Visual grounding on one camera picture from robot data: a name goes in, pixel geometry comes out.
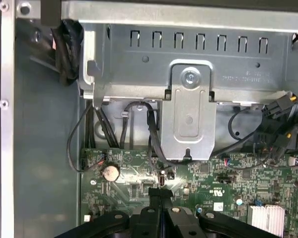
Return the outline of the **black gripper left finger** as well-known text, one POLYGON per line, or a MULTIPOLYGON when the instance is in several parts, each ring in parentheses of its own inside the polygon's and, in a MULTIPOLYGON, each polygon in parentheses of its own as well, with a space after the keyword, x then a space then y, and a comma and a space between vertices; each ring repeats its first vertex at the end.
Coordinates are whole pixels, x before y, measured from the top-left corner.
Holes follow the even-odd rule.
POLYGON ((59 238, 157 238, 161 217, 161 190, 149 189, 149 206, 133 215, 111 211, 57 237, 59 238))

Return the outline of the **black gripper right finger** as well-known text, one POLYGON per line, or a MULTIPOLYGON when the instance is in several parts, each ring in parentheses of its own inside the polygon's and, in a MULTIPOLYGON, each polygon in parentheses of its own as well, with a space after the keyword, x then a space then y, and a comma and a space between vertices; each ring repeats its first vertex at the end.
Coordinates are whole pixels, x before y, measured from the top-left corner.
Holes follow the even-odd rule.
POLYGON ((161 207, 165 213, 166 234, 170 238, 275 238, 261 230, 220 212, 203 211, 197 217, 190 209, 175 206, 173 193, 160 190, 161 207))

